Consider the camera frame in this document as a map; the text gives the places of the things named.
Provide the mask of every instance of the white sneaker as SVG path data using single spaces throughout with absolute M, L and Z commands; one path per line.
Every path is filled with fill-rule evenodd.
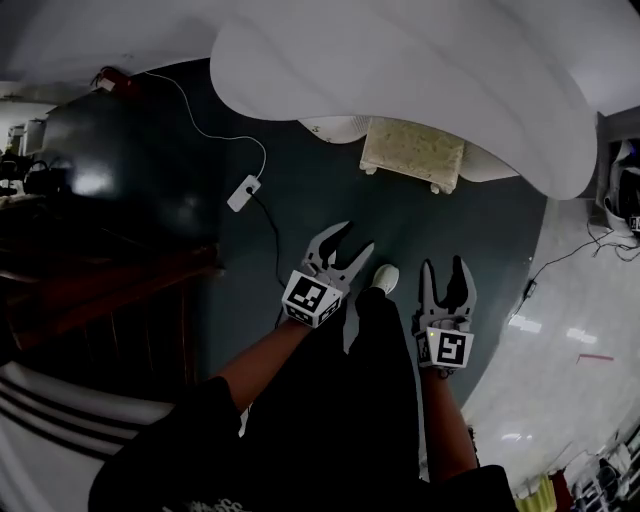
M 400 270 L 397 267 L 389 264 L 382 265 L 376 270 L 371 287 L 380 288 L 385 295 L 389 295 L 398 284 L 398 279 L 400 279 Z

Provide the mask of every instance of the electrical outlet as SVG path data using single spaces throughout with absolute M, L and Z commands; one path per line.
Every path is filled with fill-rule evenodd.
M 239 212 L 247 204 L 247 201 L 251 199 L 251 195 L 255 194 L 259 188 L 260 182 L 258 178 L 250 174 L 227 200 L 229 208 L 236 213 Z

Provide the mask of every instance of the power adapter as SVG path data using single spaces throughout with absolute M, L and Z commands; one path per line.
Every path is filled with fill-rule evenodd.
M 537 286 L 538 286 L 538 283 L 536 283 L 533 279 L 530 279 L 529 282 L 527 283 L 527 287 L 524 290 L 524 298 L 525 299 L 531 298 L 531 296 L 533 295 L 533 292 L 536 291 Z
M 245 204 L 251 199 L 251 196 L 255 194 L 260 188 L 261 183 L 258 178 L 251 174 L 247 176 L 236 191 L 231 194 L 231 197 L 227 200 L 229 208 L 234 212 L 242 210 Z

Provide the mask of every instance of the black pants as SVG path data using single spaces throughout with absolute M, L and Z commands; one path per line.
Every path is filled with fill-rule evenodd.
M 348 355 L 342 307 L 252 406 L 244 442 L 263 495 L 321 486 L 329 499 L 344 496 L 340 486 L 394 493 L 417 481 L 416 385 L 398 311 L 379 288 L 363 291 L 356 309 L 360 330 Z

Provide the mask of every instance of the dark gray floor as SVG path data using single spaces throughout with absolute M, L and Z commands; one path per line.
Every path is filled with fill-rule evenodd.
M 468 368 L 452 382 L 458 399 L 466 400 L 526 282 L 545 198 L 521 178 L 485 184 L 461 180 L 451 196 L 435 196 L 426 183 L 399 174 L 366 176 L 358 169 L 362 142 L 330 145 L 297 122 L 262 122 L 230 112 L 211 88 L 208 62 L 161 73 L 187 89 L 203 130 L 252 135 L 267 147 L 258 197 L 280 230 L 283 280 L 299 264 L 311 237 L 333 223 L 354 221 L 344 256 L 369 239 L 376 242 L 354 289 L 357 292 L 381 263 L 400 267 L 392 298 L 413 350 L 410 317 L 417 307 L 422 261 L 432 259 L 444 291 L 451 258 L 459 254 L 465 259 L 479 297 L 472 329 L 476 338 Z M 115 187 L 84 195 L 116 198 L 133 209 L 128 211 L 144 212 L 140 216 L 150 225 L 165 226 L 165 240 L 219 239 L 227 273 L 203 287 L 196 312 L 201 333 L 198 370 L 205 378 L 267 333 L 280 307 L 274 235 L 264 213 L 253 202 L 240 213 L 225 204 L 245 176 L 259 170 L 261 153 L 247 141 L 202 138 L 171 84 L 150 77 L 142 77 L 141 84 L 145 97 L 139 101 L 93 97 L 60 109 L 50 123 L 51 154 L 71 162 L 71 185 L 87 170 L 111 176 Z M 351 311 L 348 342 L 356 334 L 356 320 Z

